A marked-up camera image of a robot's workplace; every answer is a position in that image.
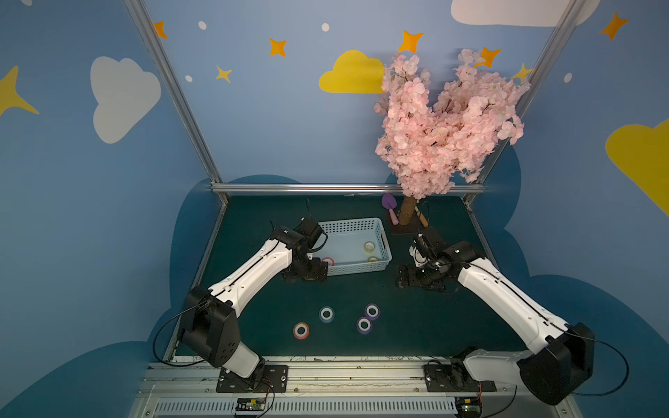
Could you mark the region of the light blue plastic storage basket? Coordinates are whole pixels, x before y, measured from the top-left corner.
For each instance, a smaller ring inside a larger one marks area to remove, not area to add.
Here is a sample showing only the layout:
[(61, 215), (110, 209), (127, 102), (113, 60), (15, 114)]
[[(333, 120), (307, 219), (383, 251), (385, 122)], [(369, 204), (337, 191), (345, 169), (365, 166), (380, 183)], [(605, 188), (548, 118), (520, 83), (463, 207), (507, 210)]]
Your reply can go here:
[[(334, 266), (329, 266), (328, 276), (384, 271), (393, 256), (379, 218), (343, 219), (320, 222), (323, 236), (317, 241), (316, 258), (332, 258)], [(368, 241), (376, 245), (374, 252), (367, 253), (364, 244)], [(379, 259), (367, 262), (369, 257)]]

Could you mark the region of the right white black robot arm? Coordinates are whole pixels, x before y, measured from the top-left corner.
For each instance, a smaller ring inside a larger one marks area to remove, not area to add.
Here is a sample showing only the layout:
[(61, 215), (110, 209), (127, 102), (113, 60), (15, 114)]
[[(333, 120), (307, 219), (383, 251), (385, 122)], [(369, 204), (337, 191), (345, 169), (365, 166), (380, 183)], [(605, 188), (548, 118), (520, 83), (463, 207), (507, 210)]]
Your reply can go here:
[(475, 381), (526, 388), (556, 406), (592, 377), (595, 334), (585, 324), (569, 325), (542, 307), (498, 271), (467, 241), (448, 245), (428, 228), (414, 238), (413, 264), (399, 269), (397, 287), (443, 290), (448, 281), (468, 289), (491, 308), (524, 343), (524, 350), (475, 349), (459, 363)]

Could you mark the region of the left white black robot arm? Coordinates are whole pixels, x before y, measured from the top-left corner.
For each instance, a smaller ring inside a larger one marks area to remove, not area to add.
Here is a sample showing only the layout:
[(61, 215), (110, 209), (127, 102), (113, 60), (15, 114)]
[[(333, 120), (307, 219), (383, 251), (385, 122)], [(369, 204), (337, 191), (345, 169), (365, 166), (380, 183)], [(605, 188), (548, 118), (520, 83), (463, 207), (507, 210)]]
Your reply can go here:
[(276, 275), (286, 281), (327, 280), (329, 264), (313, 256), (327, 237), (310, 217), (294, 229), (274, 227), (260, 250), (228, 277), (189, 292), (179, 320), (180, 343), (213, 367), (242, 379), (256, 377), (262, 359), (241, 341), (239, 317)]

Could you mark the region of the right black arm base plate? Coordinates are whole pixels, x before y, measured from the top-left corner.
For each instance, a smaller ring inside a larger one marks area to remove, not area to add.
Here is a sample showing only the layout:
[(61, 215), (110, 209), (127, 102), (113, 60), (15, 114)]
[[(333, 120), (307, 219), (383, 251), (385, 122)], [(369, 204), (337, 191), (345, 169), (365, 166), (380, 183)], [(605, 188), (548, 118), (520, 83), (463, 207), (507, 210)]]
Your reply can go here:
[(460, 364), (428, 362), (423, 366), (423, 377), (430, 393), (497, 391), (493, 381), (474, 380)]

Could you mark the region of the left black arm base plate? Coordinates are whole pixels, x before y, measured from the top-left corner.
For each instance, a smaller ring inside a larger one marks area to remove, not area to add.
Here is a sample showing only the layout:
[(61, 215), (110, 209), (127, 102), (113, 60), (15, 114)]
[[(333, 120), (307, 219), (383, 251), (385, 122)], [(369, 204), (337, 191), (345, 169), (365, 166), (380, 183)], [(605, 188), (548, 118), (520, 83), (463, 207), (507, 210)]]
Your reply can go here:
[(288, 377), (289, 367), (286, 365), (261, 362), (249, 377), (241, 377), (223, 367), (215, 390), (217, 393), (257, 393), (267, 390), (285, 393)]

